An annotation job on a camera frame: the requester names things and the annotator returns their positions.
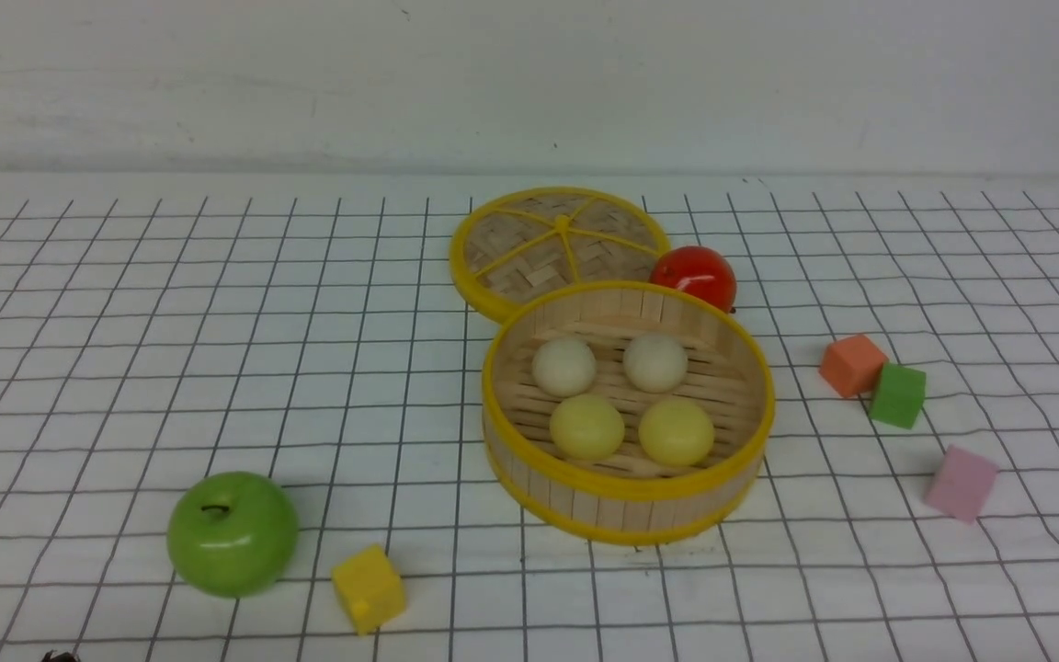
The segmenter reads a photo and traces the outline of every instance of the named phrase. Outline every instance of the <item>pink cube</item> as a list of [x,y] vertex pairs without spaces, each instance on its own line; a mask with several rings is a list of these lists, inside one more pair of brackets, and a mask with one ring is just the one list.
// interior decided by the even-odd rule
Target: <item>pink cube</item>
[[926,493],[926,505],[950,515],[958,522],[973,524],[987,503],[987,495],[995,485],[997,466],[986,457],[975,455],[958,447],[950,447],[943,458],[941,469],[937,470],[930,489]]

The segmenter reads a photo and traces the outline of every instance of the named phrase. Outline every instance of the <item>yellow rim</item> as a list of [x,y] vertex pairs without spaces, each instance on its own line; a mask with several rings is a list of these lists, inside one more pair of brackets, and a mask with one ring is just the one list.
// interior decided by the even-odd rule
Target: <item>yellow rim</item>
[[571,519],[570,517],[562,517],[554,511],[550,511],[550,508],[542,506],[541,503],[535,502],[528,494],[519,489],[519,487],[514,485],[513,481],[505,476],[505,471],[501,470],[500,465],[497,463],[497,458],[492,457],[492,451],[488,448],[488,444],[484,445],[484,453],[488,457],[488,465],[491,466],[492,473],[497,475],[497,480],[501,483],[501,486],[505,487],[505,490],[509,493],[513,500],[516,500],[521,507],[525,507],[526,511],[533,513],[534,517],[541,519],[542,522],[545,522],[551,526],[561,529],[561,531],[579,536],[580,538],[588,538],[588,540],[595,540],[600,541],[600,543],[617,545],[672,543],[672,541],[684,540],[685,538],[698,535],[698,533],[705,532],[706,529],[721,522],[732,512],[734,512],[736,507],[741,505],[742,501],[747,499],[749,490],[751,490],[751,487],[754,485],[754,481],[757,479],[757,470],[754,470],[754,477],[747,482],[747,485],[742,487],[740,493],[738,493],[738,496],[732,498],[730,503],[726,503],[721,511],[712,513],[706,517],[703,517],[703,519],[698,519],[697,522],[684,524],[684,526],[665,529],[664,532],[614,532],[610,531],[610,529],[600,529],[592,526],[591,524],[577,522],[577,520]]
[[[501,411],[501,407],[497,399],[497,388],[492,384],[492,363],[497,359],[497,348],[500,347],[501,343],[504,342],[505,336],[508,335],[509,328],[514,326],[521,318],[533,315],[539,306],[545,305],[546,303],[556,301],[556,299],[562,299],[563,297],[574,297],[575,294],[580,294],[582,292],[589,292],[592,289],[640,289],[644,292],[656,292],[660,294],[665,294],[666,297],[676,297],[682,299],[682,301],[688,302],[693,305],[701,307],[703,310],[717,317],[720,322],[730,326],[733,332],[743,343],[747,343],[750,352],[754,353],[759,361],[759,366],[762,369],[762,381],[764,390],[766,391],[766,407],[764,408],[762,419],[759,423],[756,431],[754,431],[751,439],[747,441],[747,444],[742,445],[742,448],[734,455],[723,460],[711,468],[705,470],[698,470],[695,473],[688,473],[685,477],[679,478],[615,478],[615,477],[605,477],[600,473],[591,472],[591,470],[585,470],[577,468],[573,464],[558,460],[558,458],[551,457],[550,453],[542,451],[537,447],[534,447],[528,440],[526,440],[521,432],[514,427],[513,423],[508,418],[505,418],[505,412]],[[570,285],[567,288],[556,289],[554,292],[543,294],[534,299],[534,301],[520,310],[516,310],[509,317],[503,325],[501,325],[500,330],[498,330],[497,337],[488,346],[488,352],[484,356],[484,370],[482,372],[482,398],[484,413],[488,414],[489,421],[492,422],[492,427],[495,427],[495,432],[500,440],[505,442],[505,445],[513,451],[514,455],[521,458],[522,462],[525,462],[534,469],[541,473],[545,473],[546,477],[555,479],[555,481],[562,482],[566,485],[570,485],[577,490],[585,493],[591,493],[597,496],[605,496],[605,498],[618,498],[623,500],[657,500],[657,499],[672,499],[672,498],[687,498],[687,496],[699,495],[705,493],[706,490],[713,489],[715,486],[720,485],[722,482],[728,481],[735,475],[738,475],[739,470],[748,466],[749,463],[756,460],[757,457],[761,455],[762,449],[766,447],[766,439],[770,434],[770,425],[774,422],[774,377],[770,374],[770,366],[766,363],[766,357],[762,355],[762,351],[757,346],[757,342],[729,315],[718,310],[701,299],[697,297],[690,297],[685,292],[679,292],[677,289],[663,288],[660,285],[651,285],[649,282],[634,282],[634,281],[605,281],[605,282],[586,282],[579,285]]]
[[[532,198],[534,196],[541,196],[541,194],[546,193],[571,193],[575,196],[585,196],[589,200],[584,202],[579,207],[579,213],[585,209],[586,205],[591,204],[594,200],[602,200],[605,202],[610,202],[613,205],[622,207],[622,209],[629,211],[633,214],[636,220],[646,227],[648,234],[651,235],[652,241],[657,244],[657,250],[652,251],[651,248],[639,247],[638,245],[627,241],[627,239],[622,239],[618,237],[610,237],[609,235],[602,234],[599,232],[591,232],[585,230],[568,229],[567,232],[582,235],[592,235],[592,237],[597,237],[600,239],[610,240],[612,243],[622,244],[624,247],[635,248],[636,250],[643,250],[645,252],[654,252],[658,255],[667,253],[672,250],[671,245],[668,244],[668,235],[665,234],[664,229],[661,229],[659,222],[657,222],[651,215],[648,215],[646,211],[640,209],[638,205],[633,205],[630,201],[615,196],[610,196],[608,193],[604,192],[592,192],[590,189],[575,189],[571,185],[548,185],[542,189],[530,189],[526,192],[509,193],[508,196],[503,196],[486,202],[486,204],[479,207],[473,213],[468,214],[468,217],[463,219],[460,223],[455,234],[452,235],[452,244],[449,245],[449,269],[452,272],[452,282],[455,284],[456,290],[459,290],[460,296],[463,300],[468,303],[473,309],[480,315],[484,315],[492,322],[498,324],[503,323],[509,316],[517,312],[518,309],[524,304],[518,304],[517,302],[509,301],[503,297],[498,297],[498,294],[492,293],[487,288],[484,288],[473,272],[470,271],[468,265],[465,263],[465,244],[467,243],[468,235],[471,234],[473,227],[482,220],[482,218],[487,217],[488,214],[495,213],[501,205],[508,204],[508,202],[524,200],[526,198]],[[541,235],[534,240],[534,243],[542,241],[546,238],[554,237],[556,232],[551,231],[546,234]],[[570,243],[567,241],[567,235],[559,234],[562,238],[562,244],[564,250],[568,251],[568,263],[571,264],[572,271],[575,269],[575,258],[570,254]]]

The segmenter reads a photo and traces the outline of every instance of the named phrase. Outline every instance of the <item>bamboo steamer basket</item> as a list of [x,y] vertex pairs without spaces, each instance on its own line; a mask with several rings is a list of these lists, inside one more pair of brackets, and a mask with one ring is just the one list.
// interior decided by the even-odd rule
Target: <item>bamboo steamer basket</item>
[[669,248],[651,215],[627,200],[589,189],[531,189],[468,214],[450,244],[449,268],[460,296],[500,324],[577,282],[647,281]]
[[[664,397],[624,376],[625,347],[645,332],[681,340],[688,374],[672,393],[714,421],[714,449],[690,468],[666,468],[640,448],[640,415]],[[559,398],[534,384],[531,364],[538,347],[562,335],[589,343],[599,370],[591,393],[624,416],[624,444],[604,461],[568,460],[551,442]],[[667,543],[724,519],[756,478],[774,419],[774,382],[754,339],[722,310],[647,282],[590,282],[535,299],[505,320],[482,380],[484,444],[501,484],[539,519],[612,544]]]

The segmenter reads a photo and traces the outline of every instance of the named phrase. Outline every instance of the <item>ball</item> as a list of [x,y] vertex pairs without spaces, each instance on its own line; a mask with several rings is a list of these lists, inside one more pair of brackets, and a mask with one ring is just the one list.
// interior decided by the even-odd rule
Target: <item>ball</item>
[[596,356],[579,338],[555,338],[534,353],[531,373],[539,389],[555,398],[568,398],[596,380]]
[[640,417],[640,447],[659,464],[693,466],[714,449],[714,423],[697,402],[665,397]]
[[577,394],[554,408],[550,435],[563,455],[597,461],[614,455],[624,443],[624,418],[599,394]]
[[624,374],[648,394],[676,389],[688,372],[688,355],[680,340],[665,334],[639,336],[624,351]]

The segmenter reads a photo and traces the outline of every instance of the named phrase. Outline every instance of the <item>bamboo steamer lid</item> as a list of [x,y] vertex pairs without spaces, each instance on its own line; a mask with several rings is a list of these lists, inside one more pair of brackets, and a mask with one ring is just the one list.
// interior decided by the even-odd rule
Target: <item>bamboo steamer lid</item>
[[668,250],[660,225],[627,200],[588,189],[532,189],[468,214],[449,267],[460,296],[500,324],[578,282],[647,281]]

